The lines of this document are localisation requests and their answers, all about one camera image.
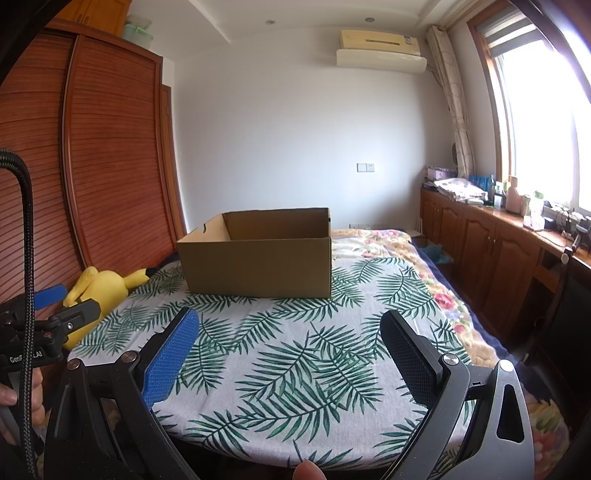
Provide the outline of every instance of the blue gripper pad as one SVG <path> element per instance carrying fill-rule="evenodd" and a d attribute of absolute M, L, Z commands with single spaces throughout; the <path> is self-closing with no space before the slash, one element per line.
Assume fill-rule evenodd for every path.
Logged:
<path fill-rule="evenodd" d="M 53 285 L 35 293 L 35 310 L 41 310 L 49 305 L 62 301 L 68 295 L 64 285 Z"/>
<path fill-rule="evenodd" d="M 199 334 L 199 315 L 189 310 L 145 370 L 142 398 L 148 408 L 166 400 Z"/>

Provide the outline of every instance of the cardboard box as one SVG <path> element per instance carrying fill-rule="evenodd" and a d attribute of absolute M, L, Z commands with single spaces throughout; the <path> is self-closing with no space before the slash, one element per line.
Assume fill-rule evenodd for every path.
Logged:
<path fill-rule="evenodd" d="M 194 293 L 330 297 L 328 208 L 222 213 L 177 248 Z"/>

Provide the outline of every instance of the bottle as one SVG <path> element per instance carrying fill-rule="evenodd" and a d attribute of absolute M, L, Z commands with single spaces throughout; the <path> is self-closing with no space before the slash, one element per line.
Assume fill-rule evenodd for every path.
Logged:
<path fill-rule="evenodd" d="M 507 190 L 507 203 L 505 205 L 505 209 L 512 213 L 517 213 L 518 215 L 521 214 L 521 195 L 519 195 L 519 191 L 517 190 L 517 177 L 509 177 L 509 181 L 511 182 L 511 186 Z"/>

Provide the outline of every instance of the human hand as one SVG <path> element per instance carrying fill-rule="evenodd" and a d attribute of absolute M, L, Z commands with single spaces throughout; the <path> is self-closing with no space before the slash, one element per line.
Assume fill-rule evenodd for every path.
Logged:
<path fill-rule="evenodd" d="M 314 463 L 306 460 L 295 467 L 292 480 L 326 480 L 326 477 Z"/>
<path fill-rule="evenodd" d="M 45 418 L 43 407 L 43 375 L 39 368 L 33 369 L 33 391 L 31 392 L 31 420 L 33 426 L 39 426 Z M 17 403 L 17 394 L 14 390 L 0 384 L 0 407 L 12 407 Z M 14 439 L 5 425 L 0 421 L 0 433 L 8 443 L 14 444 Z"/>

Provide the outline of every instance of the bedsheet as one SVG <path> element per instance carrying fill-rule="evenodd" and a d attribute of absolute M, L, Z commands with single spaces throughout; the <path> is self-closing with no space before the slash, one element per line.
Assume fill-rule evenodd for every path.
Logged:
<path fill-rule="evenodd" d="M 70 357 L 86 365 L 111 362 L 141 348 L 180 308 L 192 307 L 201 317 L 199 338 L 171 395 L 154 406 L 170 434 L 271 465 L 310 458 L 322 468 L 378 468 L 400 453 L 426 413 L 381 342 L 381 314 L 399 310 L 441 353 L 467 364 L 492 366 L 495 351 L 405 233 L 334 231 L 332 288 L 325 300 L 191 294 L 174 262 Z M 553 406 L 530 398 L 528 408 L 530 418 L 544 419 L 534 439 L 540 431 L 556 440 L 561 417 Z M 472 410 L 467 402 L 434 475 L 450 466 Z M 549 463 L 558 449 L 547 443 L 537 455 Z"/>

